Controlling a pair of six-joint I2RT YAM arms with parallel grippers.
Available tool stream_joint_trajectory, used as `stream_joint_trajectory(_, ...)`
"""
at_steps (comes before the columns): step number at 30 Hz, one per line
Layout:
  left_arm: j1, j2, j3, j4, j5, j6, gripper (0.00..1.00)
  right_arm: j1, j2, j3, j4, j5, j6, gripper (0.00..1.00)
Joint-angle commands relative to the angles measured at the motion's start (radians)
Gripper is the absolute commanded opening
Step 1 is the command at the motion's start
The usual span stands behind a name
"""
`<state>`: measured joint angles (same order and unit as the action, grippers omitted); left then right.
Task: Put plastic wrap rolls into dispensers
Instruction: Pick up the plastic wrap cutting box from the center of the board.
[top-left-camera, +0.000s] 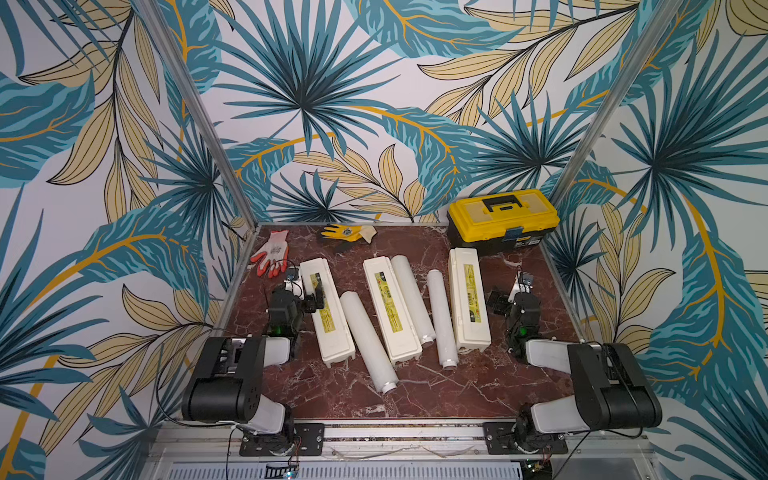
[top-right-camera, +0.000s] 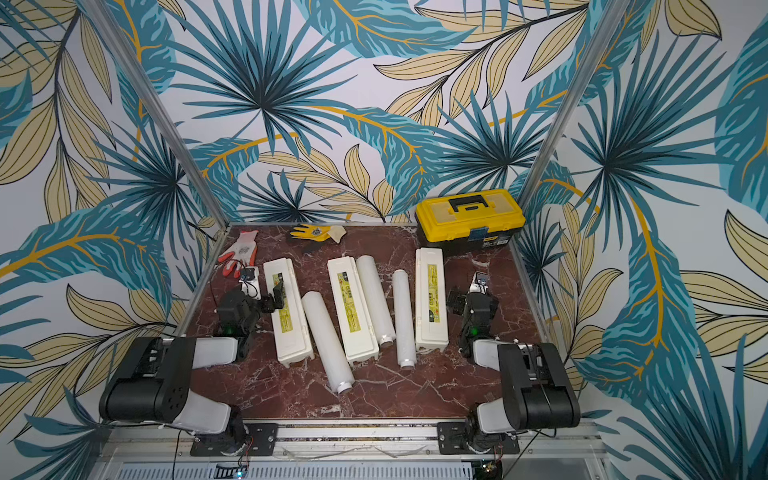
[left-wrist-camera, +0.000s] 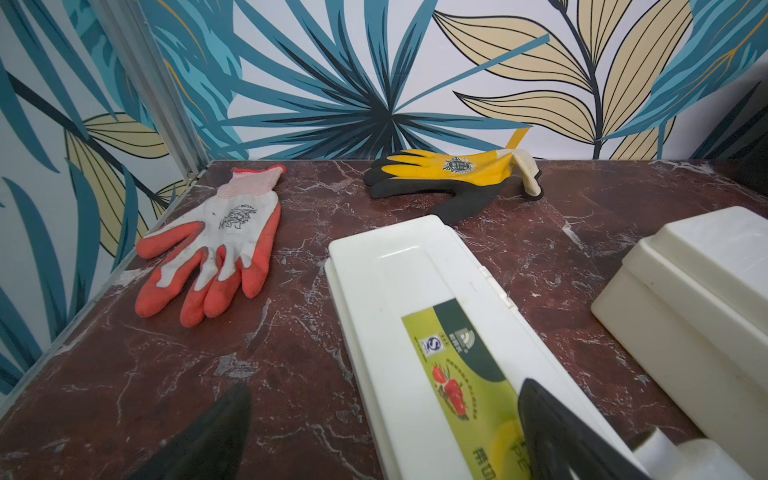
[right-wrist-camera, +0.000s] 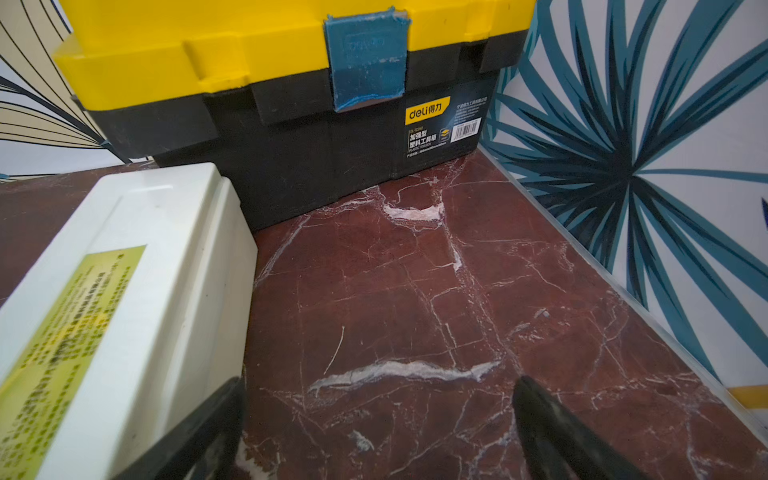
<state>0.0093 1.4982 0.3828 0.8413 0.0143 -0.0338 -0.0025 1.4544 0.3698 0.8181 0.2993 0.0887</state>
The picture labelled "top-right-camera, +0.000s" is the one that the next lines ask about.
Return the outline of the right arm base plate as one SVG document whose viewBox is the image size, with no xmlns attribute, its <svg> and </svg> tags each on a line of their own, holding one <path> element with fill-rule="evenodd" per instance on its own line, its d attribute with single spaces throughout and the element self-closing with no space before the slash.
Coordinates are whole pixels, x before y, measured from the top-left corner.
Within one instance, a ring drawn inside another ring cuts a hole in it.
<svg viewBox="0 0 768 480">
<path fill-rule="evenodd" d="M 519 442 L 509 433 L 488 434 L 468 421 L 446 421 L 436 425 L 439 452 L 442 455 L 516 454 Z"/>
</svg>

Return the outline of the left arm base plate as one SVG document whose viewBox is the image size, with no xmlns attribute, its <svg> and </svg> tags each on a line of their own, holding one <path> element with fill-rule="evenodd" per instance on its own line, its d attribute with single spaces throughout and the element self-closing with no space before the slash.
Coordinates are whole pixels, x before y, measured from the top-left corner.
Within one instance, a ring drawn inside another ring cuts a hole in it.
<svg viewBox="0 0 768 480">
<path fill-rule="evenodd" d="M 273 455 L 279 425 L 245 423 L 216 435 L 197 435 L 192 457 L 269 457 Z"/>
</svg>

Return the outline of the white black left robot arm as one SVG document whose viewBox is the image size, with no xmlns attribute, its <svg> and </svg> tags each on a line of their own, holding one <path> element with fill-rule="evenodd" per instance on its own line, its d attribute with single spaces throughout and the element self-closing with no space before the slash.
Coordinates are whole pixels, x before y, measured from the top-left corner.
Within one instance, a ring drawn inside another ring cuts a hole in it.
<svg viewBox="0 0 768 480">
<path fill-rule="evenodd" d="M 258 318 L 285 306 L 285 282 L 260 298 L 240 289 L 227 292 L 216 313 L 212 337 L 148 337 L 134 340 L 99 402 L 111 423 L 157 423 L 190 433 L 205 453 L 246 452 L 259 435 L 236 406 L 214 401 L 190 387 L 192 372 L 244 360 Z"/>
</svg>

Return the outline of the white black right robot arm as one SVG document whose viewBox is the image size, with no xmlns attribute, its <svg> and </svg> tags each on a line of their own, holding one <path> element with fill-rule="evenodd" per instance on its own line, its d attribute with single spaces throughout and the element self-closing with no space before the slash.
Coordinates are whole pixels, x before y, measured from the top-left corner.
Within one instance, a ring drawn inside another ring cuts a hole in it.
<svg viewBox="0 0 768 480">
<path fill-rule="evenodd" d="M 486 453 L 504 448 L 523 431 L 555 431 L 579 425 L 581 409 L 552 343 L 515 343 L 491 332 L 499 302 L 482 290 L 450 292 L 447 305 L 462 317 L 459 352 L 470 363 L 500 375 L 501 397 L 478 404 L 462 426 L 445 438 L 451 453 Z"/>
</svg>

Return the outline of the white dispenser base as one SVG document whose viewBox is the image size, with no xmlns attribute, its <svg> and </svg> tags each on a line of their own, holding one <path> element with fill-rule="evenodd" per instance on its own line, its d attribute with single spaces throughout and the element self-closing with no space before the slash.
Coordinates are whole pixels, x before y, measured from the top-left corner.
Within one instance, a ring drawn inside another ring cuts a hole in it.
<svg viewBox="0 0 768 480">
<path fill-rule="evenodd" d="M 439 248 L 416 250 L 415 343 L 418 352 L 449 344 L 444 259 Z"/>
</svg>

